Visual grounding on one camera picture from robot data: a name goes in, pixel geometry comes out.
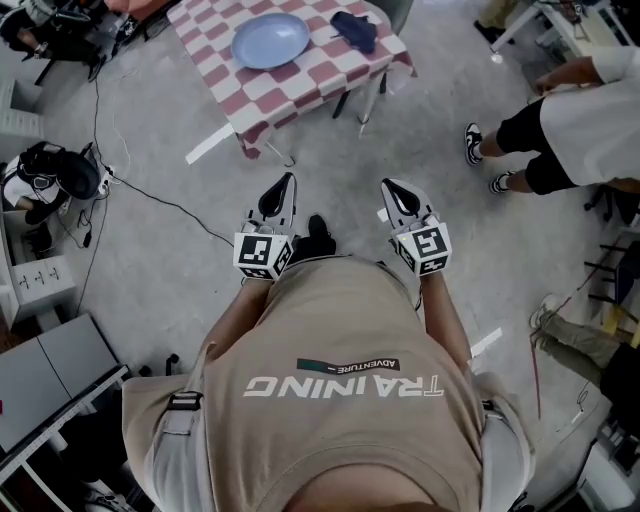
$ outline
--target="black shoe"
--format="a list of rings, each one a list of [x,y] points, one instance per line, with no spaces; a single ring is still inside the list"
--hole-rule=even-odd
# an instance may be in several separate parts
[[[329,233],[327,229],[327,223],[317,213],[309,219],[309,236],[311,238],[327,236],[331,238],[331,233]]]
[[[104,66],[104,63],[106,61],[107,61],[107,56],[102,55],[98,59],[98,61],[89,68],[89,83],[93,82],[96,78],[98,78],[98,75],[100,74],[100,70],[102,69],[102,66]]]
[[[515,172],[513,171],[507,171],[504,174],[501,174],[500,176],[497,176],[496,178],[494,178],[493,180],[491,180],[489,182],[489,191],[492,194],[504,194],[505,192],[509,192],[509,188],[503,187],[500,182],[502,181],[502,178],[508,178],[509,176],[513,176],[515,174]]]
[[[481,25],[477,20],[473,22],[473,26],[478,32],[482,34],[482,37],[484,37],[489,42],[489,44],[495,43],[498,38],[505,33],[505,30],[503,28],[485,27]],[[509,44],[514,43],[515,41],[513,39],[509,39]]]
[[[478,165],[482,162],[482,158],[478,158],[473,154],[473,149],[482,142],[482,133],[475,123],[469,123],[464,131],[464,143],[466,151],[464,153],[469,165]]]

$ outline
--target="checkered tablecloth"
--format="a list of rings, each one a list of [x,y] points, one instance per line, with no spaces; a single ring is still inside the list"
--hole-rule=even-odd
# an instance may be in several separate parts
[[[378,29],[375,53],[364,55],[335,37],[329,20],[337,11],[369,16]],[[309,46],[270,71],[241,67],[231,56],[236,29],[272,12],[303,19]],[[380,73],[398,68],[415,76],[404,43],[361,0],[184,0],[168,16],[252,159],[274,130]]]

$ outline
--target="white shirt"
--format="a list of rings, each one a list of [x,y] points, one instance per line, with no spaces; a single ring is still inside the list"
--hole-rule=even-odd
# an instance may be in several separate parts
[[[640,49],[597,48],[592,59],[605,84],[549,95],[542,130],[576,185],[640,180]]]
[[[26,197],[34,201],[43,201],[45,203],[53,202],[60,191],[58,184],[54,183],[49,188],[38,190],[36,194],[29,183],[21,180],[20,177],[15,174],[19,159],[20,157],[14,158],[9,162],[9,165],[7,165],[7,181],[4,184],[5,199],[14,207],[21,197]]]

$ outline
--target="blue plate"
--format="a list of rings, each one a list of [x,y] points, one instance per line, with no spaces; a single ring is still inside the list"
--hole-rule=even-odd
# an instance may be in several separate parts
[[[309,27],[300,18],[272,13],[249,20],[236,31],[231,54],[243,66],[271,69],[300,55],[309,44]]]

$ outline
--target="floor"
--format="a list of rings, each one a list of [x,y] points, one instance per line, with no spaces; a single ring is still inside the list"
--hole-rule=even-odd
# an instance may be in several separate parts
[[[491,130],[522,108],[532,93],[521,66],[542,55],[525,34],[496,62],[471,25],[482,6],[482,0],[416,0],[402,39],[419,78],[390,77],[389,94],[364,130],[356,120],[363,98],[352,96],[338,120],[331,119],[334,104],[325,105],[281,130],[275,143],[298,161],[298,231],[304,233],[309,215],[322,213],[342,252],[385,260],[413,293],[415,282],[386,243],[388,225],[376,216],[379,182],[399,177],[428,192],[449,227],[454,252],[445,276],[470,340],[502,330],[474,365],[496,371],[519,396],[538,446],[529,501],[541,505],[575,477],[608,402],[589,385],[585,414],[572,424],[585,382],[538,355],[538,416],[528,317],[547,293],[565,298],[576,290],[586,277],[583,260],[597,258],[599,241],[615,238],[615,221],[605,226],[599,215],[583,211],[585,189],[491,196],[487,179],[518,169],[527,155],[466,165],[466,124]],[[85,73],[58,64],[42,98],[49,138],[76,150],[92,140],[94,127],[96,86],[86,83]],[[118,55],[98,88],[96,129],[105,163],[227,237],[285,172],[274,154],[244,158],[234,137],[187,165],[185,155],[226,119],[171,27]],[[124,185],[113,187],[107,204],[82,310],[131,368],[148,364],[161,373],[175,352],[186,371],[240,286],[231,251],[192,219]],[[96,208],[93,243],[107,204]],[[70,239],[61,245],[81,285],[93,251],[77,249]],[[567,318],[594,317],[585,293],[569,302]]]

